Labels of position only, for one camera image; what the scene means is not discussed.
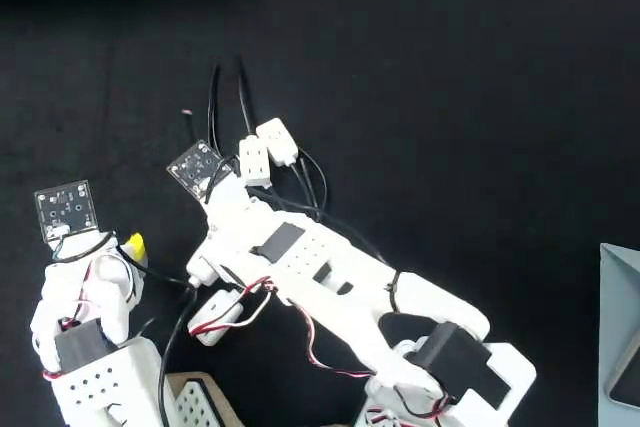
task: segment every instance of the black fabric surface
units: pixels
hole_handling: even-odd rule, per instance
[[[636,6],[6,1],[3,423],[62,424],[28,330],[50,254],[33,191],[88,178],[101,226],[141,231],[153,266],[183,274],[205,222],[164,171],[187,148],[179,111],[193,109],[204,136],[212,61],[241,53],[256,117],[282,117],[326,167],[333,213],[396,268],[480,308],[490,339],[536,365],[510,425],[595,426],[598,244],[640,244]],[[221,96],[229,151],[243,133],[229,68]],[[180,294],[149,280],[134,327],[160,313],[149,335],[163,346]],[[310,366],[303,320],[278,303],[215,348],[185,337],[171,370],[212,373],[249,426],[347,421],[360,405],[363,383]],[[317,354],[357,366],[326,332]]]

